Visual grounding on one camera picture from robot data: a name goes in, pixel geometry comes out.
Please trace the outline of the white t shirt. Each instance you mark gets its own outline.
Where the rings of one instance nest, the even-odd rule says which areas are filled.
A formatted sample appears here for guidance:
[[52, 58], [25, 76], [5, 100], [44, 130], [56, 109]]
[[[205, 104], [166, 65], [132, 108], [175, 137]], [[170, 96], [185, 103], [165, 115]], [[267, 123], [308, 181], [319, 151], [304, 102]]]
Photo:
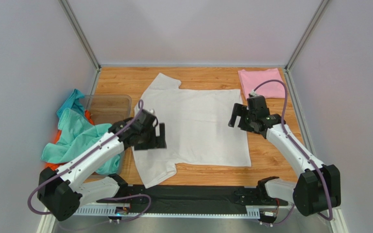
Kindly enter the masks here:
[[141, 99], [165, 124], [165, 149], [135, 150], [135, 165], [146, 188], [177, 172], [179, 163], [250, 167], [246, 132], [228, 126], [238, 89], [181, 89], [181, 81], [159, 73]]

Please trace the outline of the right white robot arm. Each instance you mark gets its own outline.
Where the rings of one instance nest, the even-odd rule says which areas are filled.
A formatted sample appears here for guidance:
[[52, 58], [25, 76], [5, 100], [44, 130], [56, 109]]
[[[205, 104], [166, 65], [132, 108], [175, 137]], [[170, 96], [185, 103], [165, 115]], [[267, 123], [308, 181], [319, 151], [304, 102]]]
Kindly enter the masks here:
[[247, 105], [235, 103], [228, 125], [263, 136], [288, 161], [298, 176], [288, 182], [277, 176], [258, 181], [263, 199], [280, 199], [292, 203], [304, 216], [328, 211], [341, 204], [340, 171], [335, 165], [325, 165], [291, 132], [283, 117], [271, 114], [263, 96], [247, 98]]

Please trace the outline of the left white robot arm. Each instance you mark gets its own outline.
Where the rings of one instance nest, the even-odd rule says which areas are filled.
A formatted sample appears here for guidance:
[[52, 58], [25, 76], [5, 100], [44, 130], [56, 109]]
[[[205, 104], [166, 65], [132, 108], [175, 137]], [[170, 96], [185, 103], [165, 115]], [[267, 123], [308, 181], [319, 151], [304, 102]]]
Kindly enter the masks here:
[[118, 121], [93, 146], [56, 170], [40, 172], [34, 193], [48, 214], [58, 221], [70, 218], [78, 208], [98, 200], [113, 198], [126, 183], [119, 175], [86, 183], [86, 179], [109, 159], [126, 149], [165, 149], [165, 124], [152, 110], [142, 109], [135, 117]]

